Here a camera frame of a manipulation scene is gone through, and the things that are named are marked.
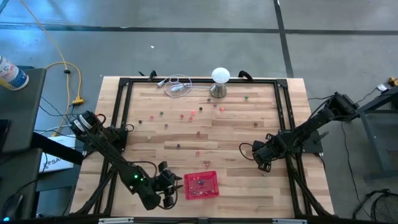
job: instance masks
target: wooden table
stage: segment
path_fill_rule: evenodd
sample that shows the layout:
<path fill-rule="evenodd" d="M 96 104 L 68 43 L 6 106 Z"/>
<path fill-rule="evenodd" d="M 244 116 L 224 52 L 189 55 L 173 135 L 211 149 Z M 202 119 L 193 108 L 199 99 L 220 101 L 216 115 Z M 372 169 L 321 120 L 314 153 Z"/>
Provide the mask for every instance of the wooden table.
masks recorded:
<path fill-rule="evenodd" d="M 106 115 L 105 127 L 111 121 L 119 78 L 104 77 L 99 93 L 95 113 Z M 300 125 L 310 115 L 304 81 L 301 78 L 287 80 L 295 123 Z M 192 89 L 185 97 L 171 98 L 164 93 L 164 88 L 156 88 L 154 83 L 135 83 L 127 119 L 127 124 L 133 124 L 135 130 L 129 133 L 123 156 L 130 161 L 147 160 L 156 164 L 167 161 L 169 169 L 181 177 L 184 174 L 215 170 L 220 196 L 186 200 L 182 188 L 178 191 L 178 203 L 173 209 L 156 208 L 147 211 L 138 195 L 131 195 L 118 179 L 112 216 L 293 217 L 285 161 L 281 159 L 273 162 L 271 172 L 264 177 L 264 172 L 257 169 L 257 164 L 246 160 L 238 150 L 240 143 L 264 141 L 267 133 L 275 134 L 280 128 L 273 86 L 228 84 L 226 97 L 211 98 L 208 103 L 206 99 L 209 97 L 208 90 Z M 124 98 L 121 100 L 118 124 L 121 122 L 123 104 Z M 224 107 L 223 112 L 219 110 L 220 107 Z M 193 121 L 189 122 L 191 110 L 196 113 Z M 150 115 L 154 116 L 152 121 L 149 119 Z M 251 156 L 250 147 L 243 149 L 247 156 Z M 198 157 L 195 156 L 197 151 L 200 152 Z M 206 167 L 204 161 L 210 161 L 210 165 Z M 81 208 L 98 185 L 102 163 L 103 157 L 97 152 L 83 161 L 72 212 Z M 303 164 L 310 190 L 326 210 L 333 213 L 321 160 L 314 155 L 305 154 Z M 150 165 L 140 166 L 149 175 L 153 174 L 154 168 Z M 300 208 L 304 211 L 302 196 L 298 192 Z M 105 193 L 102 209 L 107 196 Z"/>

